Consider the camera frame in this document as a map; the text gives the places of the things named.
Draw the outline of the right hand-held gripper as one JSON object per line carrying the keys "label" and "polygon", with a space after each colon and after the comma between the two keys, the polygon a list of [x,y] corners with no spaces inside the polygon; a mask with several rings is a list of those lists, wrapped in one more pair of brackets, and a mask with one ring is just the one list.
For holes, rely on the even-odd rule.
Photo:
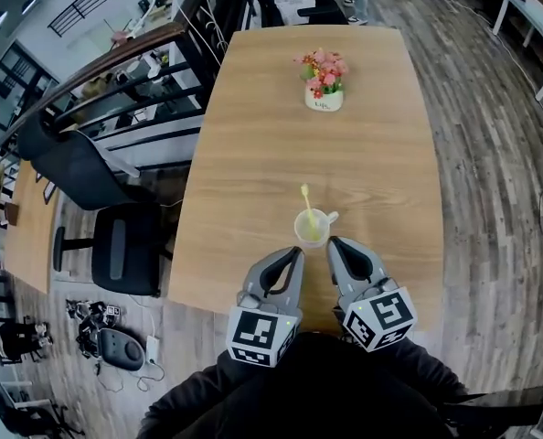
{"label": "right hand-held gripper", "polygon": [[[326,246],[333,284],[344,302],[343,329],[366,352],[401,341],[417,323],[417,311],[380,257],[364,244],[332,236]],[[367,283],[374,284],[367,289]]]}

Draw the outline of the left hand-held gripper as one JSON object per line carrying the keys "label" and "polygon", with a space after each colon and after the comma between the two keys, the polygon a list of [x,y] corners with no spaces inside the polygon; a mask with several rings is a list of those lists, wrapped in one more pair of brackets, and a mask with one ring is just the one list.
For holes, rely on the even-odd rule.
{"label": "left hand-held gripper", "polygon": [[297,246],[268,254],[250,267],[246,292],[229,311],[226,346],[232,359],[265,368],[278,364],[303,318],[298,307],[303,268],[304,253]]}

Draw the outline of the white cup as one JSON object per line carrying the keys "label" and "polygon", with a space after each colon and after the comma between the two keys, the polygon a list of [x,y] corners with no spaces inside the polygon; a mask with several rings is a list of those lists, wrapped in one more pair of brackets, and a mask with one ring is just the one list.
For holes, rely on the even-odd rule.
{"label": "white cup", "polygon": [[327,243],[331,226],[338,218],[336,211],[325,214],[320,209],[311,209],[311,213],[304,210],[294,220],[294,233],[305,248],[321,248]]}

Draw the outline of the yellow toothbrush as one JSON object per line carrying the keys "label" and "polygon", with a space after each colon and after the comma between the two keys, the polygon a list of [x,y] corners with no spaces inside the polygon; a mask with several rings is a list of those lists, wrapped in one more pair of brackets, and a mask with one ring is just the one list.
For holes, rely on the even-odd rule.
{"label": "yellow toothbrush", "polygon": [[304,198],[304,202],[305,202],[305,205],[306,205],[306,213],[307,213],[307,218],[308,218],[308,222],[309,222],[311,239],[314,240],[314,241],[318,241],[319,238],[320,238],[320,234],[318,232],[318,227],[317,227],[317,222],[316,222],[316,219],[315,219],[315,215],[313,213],[313,210],[312,210],[312,207],[311,207],[311,204],[310,204],[310,201],[309,201],[309,187],[308,187],[307,184],[302,184],[301,185],[301,194],[302,194],[302,196]]}

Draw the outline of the person's right forearm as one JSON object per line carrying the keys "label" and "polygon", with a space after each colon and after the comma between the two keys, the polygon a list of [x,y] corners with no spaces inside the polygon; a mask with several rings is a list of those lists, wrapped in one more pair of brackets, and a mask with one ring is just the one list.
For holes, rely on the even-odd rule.
{"label": "person's right forearm", "polygon": [[449,367],[406,337],[374,351],[373,355],[433,404],[452,402],[467,394],[467,389]]}

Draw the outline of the person's left forearm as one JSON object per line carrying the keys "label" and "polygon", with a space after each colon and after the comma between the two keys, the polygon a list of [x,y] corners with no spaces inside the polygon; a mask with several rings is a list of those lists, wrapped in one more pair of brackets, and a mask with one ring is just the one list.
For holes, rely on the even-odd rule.
{"label": "person's left forearm", "polygon": [[263,367],[236,361],[227,351],[221,353],[215,365],[193,373],[149,407],[136,439],[174,439],[261,373]]}

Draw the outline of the person's dark clothed body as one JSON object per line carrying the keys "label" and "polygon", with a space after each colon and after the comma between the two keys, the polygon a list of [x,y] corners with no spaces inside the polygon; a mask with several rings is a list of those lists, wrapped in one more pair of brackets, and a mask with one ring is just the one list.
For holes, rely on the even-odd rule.
{"label": "person's dark clothed body", "polygon": [[178,436],[190,439],[453,439],[429,402],[364,349],[316,333]]}

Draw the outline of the wooden table with white legs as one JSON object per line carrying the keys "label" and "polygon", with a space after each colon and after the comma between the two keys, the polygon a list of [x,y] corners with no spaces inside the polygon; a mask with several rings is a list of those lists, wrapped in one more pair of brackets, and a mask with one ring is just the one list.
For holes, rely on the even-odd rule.
{"label": "wooden table with white legs", "polygon": [[[348,66],[336,112],[304,103],[295,59],[322,48]],[[292,247],[296,216],[336,211],[410,292],[418,327],[442,312],[441,185],[421,87],[395,28],[269,27],[233,35],[212,91],[181,208],[167,291],[226,314],[249,268]]]}

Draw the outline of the black oval plastic shell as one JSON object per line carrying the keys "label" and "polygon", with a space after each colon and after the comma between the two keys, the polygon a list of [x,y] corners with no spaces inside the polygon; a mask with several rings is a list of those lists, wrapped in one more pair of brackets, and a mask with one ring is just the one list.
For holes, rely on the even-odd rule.
{"label": "black oval plastic shell", "polygon": [[98,347],[103,361],[118,369],[138,371],[145,363],[142,345],[131,335],[113,328],[98,333]]}

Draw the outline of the white pot with pink flowers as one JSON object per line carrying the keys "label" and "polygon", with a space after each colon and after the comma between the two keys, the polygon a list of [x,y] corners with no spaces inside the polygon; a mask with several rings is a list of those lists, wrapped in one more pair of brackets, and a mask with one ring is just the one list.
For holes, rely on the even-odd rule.
{"label": "white pot with pink flowers", "polygon": [[336,112],[344,102],[343,78],[348,66],[334,51],[319,48],[295,59],[304,82],[304,103],[318,112]]}

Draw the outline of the pile of black white equipment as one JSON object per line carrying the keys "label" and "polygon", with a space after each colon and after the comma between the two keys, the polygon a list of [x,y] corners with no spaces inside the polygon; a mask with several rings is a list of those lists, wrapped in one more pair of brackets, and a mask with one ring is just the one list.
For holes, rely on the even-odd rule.
{"label": "pile of black white equipment", "polygon": [[114,327],[121,316],[117,305],[106,305],[102,301],[66,300],[66,312],[70,319],[76,320],[78,334],[76,342],[80,354],[85,359],[100,356],[98,335],[101,329]]}

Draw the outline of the narrow wooden table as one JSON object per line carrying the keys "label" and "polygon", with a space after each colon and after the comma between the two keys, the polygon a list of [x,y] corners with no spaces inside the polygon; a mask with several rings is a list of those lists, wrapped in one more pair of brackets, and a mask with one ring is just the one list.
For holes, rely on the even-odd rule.
{"label": "narrow wooden table", "polygon": [[17,218],[6,231],[4,263],[9,273],[42,294],[50,287],[59,197],[29,162],[20,163],[12,195]]}

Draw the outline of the black railing with wooden handrail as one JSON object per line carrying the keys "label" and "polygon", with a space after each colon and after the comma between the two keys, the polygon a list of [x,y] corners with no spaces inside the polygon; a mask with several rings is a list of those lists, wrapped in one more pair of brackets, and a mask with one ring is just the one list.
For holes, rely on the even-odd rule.
{"label": "black railing with wooden handrail", "polygon": [[[240,29],[240,15],[249,3],[250,0],[185,0],[173,21],[152,29],[140,37],[133,38],[124,45],[95,59],[65,83],[54,88],[51,93],[36,102],[19,117],[18,121],[12,124],[10,132],[0,139],[0,149],[10,140],[17,141],[25,124],[37,114],[43,115],[45,126],[51,132],[61,132],[74,126],[77,131],[90,134],[95,142],[117,138],[121,141],[117,146],[119,149],[196,134],[196,129],[187,128],[172,133],[144,134],[137,141],[125,141],[127,134],[138,131],[145,132],[155,125],[178,123],[205,113],[224,59],[228,40],[235,31]],[[167,64],[160,64],[157,68],[148,70],[146,75],[133,78],[124,84],[113,81],[110,88],[104,92],[74,105],[65,112],[53,113],[55,102],[74,90],[84,87],[87,82],[95,80],[103,74],[114,73],[164,46],[178,50],[180,55],[169,57]],[[128,102],[123,107],[106,110],[86,121],[80,121],[77,118],[85,110],[97,107],[120,95],[125,95],[139,86],[150,82],[159,82],[167,77],[176,81],[179,86],[178,90],[167,91],[143,101]],[[105,123],[117,120],[121,116],[133,115],[142,109],[153,108],[180,99],[193,102],[196,105],[195,109],[171,112],[163,118],[146,119],[121,128],[114,128],[112,131],[102,129]],[[95,132],[97,129],[102,129],[99,134]],[[18,168],[20,162],[19,146],[10,146],[5,154],[0,153],[0,174],[5,174],[9,168]]]}

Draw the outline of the white desk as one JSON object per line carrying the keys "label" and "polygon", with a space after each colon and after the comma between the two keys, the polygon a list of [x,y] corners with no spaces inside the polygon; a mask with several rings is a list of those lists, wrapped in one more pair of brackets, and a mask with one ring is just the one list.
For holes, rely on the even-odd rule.
{"label": "white desk", "polygon": [[[493,36],[498,37],[510,7],[514,8],[527,21],[527,32],[522,47],[528,48],[534,36],[539,36],[543,40],[543,4],[538,0],[503,0],[492,28]],[[537,90],[535,99],[537,102],[543,100],[543,84]]]}

